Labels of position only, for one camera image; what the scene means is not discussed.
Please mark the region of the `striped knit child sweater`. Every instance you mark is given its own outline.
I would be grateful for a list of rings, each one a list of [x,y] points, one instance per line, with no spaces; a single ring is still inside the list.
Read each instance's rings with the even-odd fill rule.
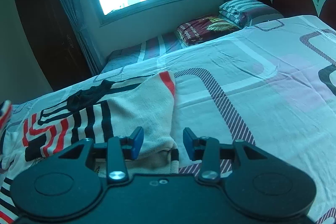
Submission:
[[[10,197],[13,179],[82,139],[105,143],[141,127],[143,145],[138,159],[127,163],[129,173],[177,173],[179,152],[171,136],[174,103],[170,71],[67,88],[22,105],[2,102],[1,223],[18,217]]]

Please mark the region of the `patterned bed sheet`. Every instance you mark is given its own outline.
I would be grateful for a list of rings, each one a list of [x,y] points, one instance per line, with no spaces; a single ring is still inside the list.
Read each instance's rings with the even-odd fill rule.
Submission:
[[[243,140],[306,172],[317,187],[309,217],[335,222],[334,29],[311,15],[273,20],[67,88],[164,71],[175,78],[177,173],[198,176],[201,167],[184,148],[186,127],[222,143]]]

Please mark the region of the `red yellow folded blanket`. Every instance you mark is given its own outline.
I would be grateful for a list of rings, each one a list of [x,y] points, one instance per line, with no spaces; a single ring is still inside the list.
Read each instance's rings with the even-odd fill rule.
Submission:
[[[187,46],[193,46],[239,30],[240,28],[229,20],[206,15],[181,24],[177,28],[177,34]]]

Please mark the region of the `dark wooden door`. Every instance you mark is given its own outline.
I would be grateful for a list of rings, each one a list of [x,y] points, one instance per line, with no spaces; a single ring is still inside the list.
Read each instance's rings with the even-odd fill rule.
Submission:
[[[32,52],[52,90],[92,76],[59,0],[15,0]]]

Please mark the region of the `striped grey pillow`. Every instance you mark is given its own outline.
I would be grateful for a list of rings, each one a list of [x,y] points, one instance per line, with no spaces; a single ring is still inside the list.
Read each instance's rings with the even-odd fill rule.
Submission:
[[[282,19],[276,9],[257,0],[231,0],[219,7],[219,14],[240,28]]]

